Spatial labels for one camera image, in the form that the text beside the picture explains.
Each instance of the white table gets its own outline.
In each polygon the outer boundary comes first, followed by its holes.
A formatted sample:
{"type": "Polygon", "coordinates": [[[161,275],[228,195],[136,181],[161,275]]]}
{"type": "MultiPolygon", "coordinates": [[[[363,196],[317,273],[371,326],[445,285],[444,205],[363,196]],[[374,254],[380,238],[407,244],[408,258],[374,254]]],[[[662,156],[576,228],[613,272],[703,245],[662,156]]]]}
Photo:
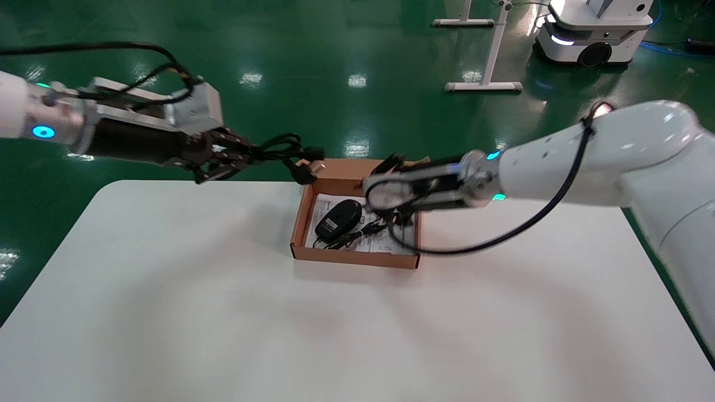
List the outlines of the white table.
{"type": "MultiPolygon", "coordinates": [[[[294,261],[299,199],[279,182],[105,187],[0,328],[0,401],[715,401],[617,209],[561,205],[412,271],[294,261]]],[[[424,241],[540,206],[428,214],[424,241]]]]}

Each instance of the glossy floor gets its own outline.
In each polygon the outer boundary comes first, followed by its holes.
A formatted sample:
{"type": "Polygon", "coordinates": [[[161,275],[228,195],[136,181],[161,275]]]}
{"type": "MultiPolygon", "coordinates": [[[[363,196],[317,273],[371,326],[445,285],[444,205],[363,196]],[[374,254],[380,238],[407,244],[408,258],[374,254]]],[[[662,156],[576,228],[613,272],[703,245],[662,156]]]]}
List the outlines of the glossy floor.
{"type": "MultiPolygon", "coordinates": [[[[703,35],[715,22],[712,6],[665,2],[648,39],[703,35]]],[[[434,18],[457,16],[460,6],[461,0],[5,0],[0,46],[161,44],[220,90],[226,123],[237,132],[256,142],[296,132],[330,157],[503,149],[573,124],[597,98],[620,105],[676,99],[715,129],[713,59],[639,49],[622,73],[555,67],[532,54],[543,6],[515,7],[499,54],[495,79],[520,80],[522,94],[445,93],[447,81],[481,78],[492,35],[430,27],[434,18]]],[[[475,0],[471,14],[497,13],[489,1],[475,0]]],[[[0,69],[78,86],[97,75],[134,81],[161,61],[116,51],[4,58],[0,69]]],[[[146,86],[177,87],[171,77],[146,86]]],[[[100,188],[122,179],[189,179],[180,170],[20,141],[1,143],[0,169],[0,323],[100,188]]],[[[288,179],[281,166],[236,177],[288,179]]]]}

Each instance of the white robotic arm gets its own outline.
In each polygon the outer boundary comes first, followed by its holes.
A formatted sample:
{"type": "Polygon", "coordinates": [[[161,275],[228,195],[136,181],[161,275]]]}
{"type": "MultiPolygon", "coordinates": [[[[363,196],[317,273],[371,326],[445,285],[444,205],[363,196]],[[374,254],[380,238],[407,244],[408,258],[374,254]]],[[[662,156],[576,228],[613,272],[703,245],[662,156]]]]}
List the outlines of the white robotic arm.
{"type": "MultiPolygon", "coordinates": [[[[692,110],[670,101],[616,109],[595,118],[592,127],[596,133],[563,200],[633,210],[712,353],[715,137],[692,110]]],[[[375,209],[484,207],[501,195],[551,200],[573,166],[582,135],[583,126],[576,124],[505,151],[476,150],[452,161],[371,175],[363,187],[372,188],[368,204],[375,209]]]]}
{"type": "MultiPolygon", "coordinates": [[[[98,78],[84,92],[123,88],[98,78]]],[[[45,88],[0,72],[0,138],[56,142],[77,154],[178,166],[192,172],[197,183],[230,177],[265,160],[280,160],[296,181],[312,182],[320,168],[315,162],[323,159],[322,149],[303,148],[294,134],[262,145],[234,134],[223,125],[218,92],[205,82],[181,102],[139,112],[122,98],[103,102],[78,99],[76,93],[57,82],[45,88]],[[271,150],[276,144],[290,146],[271,150]],[[290,158],[314,163],[294,165],[290,158]]],[[[142,89],[126,95],[144,102],[166,98],[142,89]]],[[[593,128],[596,135],[563,200],[632,208],[712,353],[715,138],[688,107],[669,101],[614,110],[596,118],[593,128]]],[[[577,124],[503,152],[475,150],[374,174],[363,187],[371,192],[369,204],[403,212],[484,207],[501,194],[550,200],[571,170],[582,136],[577,124]]]]}

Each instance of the blue cable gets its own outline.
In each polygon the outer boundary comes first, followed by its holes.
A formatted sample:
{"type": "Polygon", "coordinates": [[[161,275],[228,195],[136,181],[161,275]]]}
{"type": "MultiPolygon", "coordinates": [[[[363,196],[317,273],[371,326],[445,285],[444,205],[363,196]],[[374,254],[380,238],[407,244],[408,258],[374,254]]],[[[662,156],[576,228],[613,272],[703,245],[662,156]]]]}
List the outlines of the blue cable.
{"type": "MultiPolygon", "coordinates": [[[[661,17],[663,16],[663,4],[661,3],[661,0],[658,0],[658,16],[656,17],[655,21],[651,24],[650,28],[653,28],[653,25],[655,25],[658,21],[661,20],[661,17]]],[[[661,47],[654,46],[652,44],[647,44],[645,42],[641,42],[640,45],[641,47],[644,47],[648,50],[652,50],[654,52],[658,53],[663,53],[663,54],[672,54],[673,56],[681,56],[681,57],[711,57],[710,54],[687,54],[687,53],[680,53],[680,52],[673,52],[670,49],[663,49],[661,47]]]]}
{"type": "Polygon", "coordinates": [[[664,53],[664,54],[671,54],[673,56],[683,56],[683,57],[712,57],[710,54],[687,54],[687,53],[680,53],[680,52],[673,52],[672,50],[668,49],[663,49],[661,47],[653,46],[652,44],[647,44],[641,42],[641,46],[648,49],[648,50],[653,50],[654,52],[658,53],[664,53]]]}

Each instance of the cardboard box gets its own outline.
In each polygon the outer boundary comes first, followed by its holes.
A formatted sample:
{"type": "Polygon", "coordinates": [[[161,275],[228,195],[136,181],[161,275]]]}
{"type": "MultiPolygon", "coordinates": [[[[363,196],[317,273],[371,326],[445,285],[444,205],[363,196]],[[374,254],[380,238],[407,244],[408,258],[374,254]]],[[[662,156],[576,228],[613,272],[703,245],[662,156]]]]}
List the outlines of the cardboard box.
{"type": "MultiPolygon", "coordinates": [[[[349,195],[364,197],[362,180],[369,175],[381,160],[328,159],[318,180],[305,186],[295,219],[290,251],[296,260],[323,261],[326,263],[373,265],[376,267],[417,269],[420,255],[395,255],[389,253],[366,253],[351,250],[323,250],[305,246],[315,198],[318,194],[349,195]]],[[[420,216],[415,216],[416,244],[420,244],[420,216]]]]}

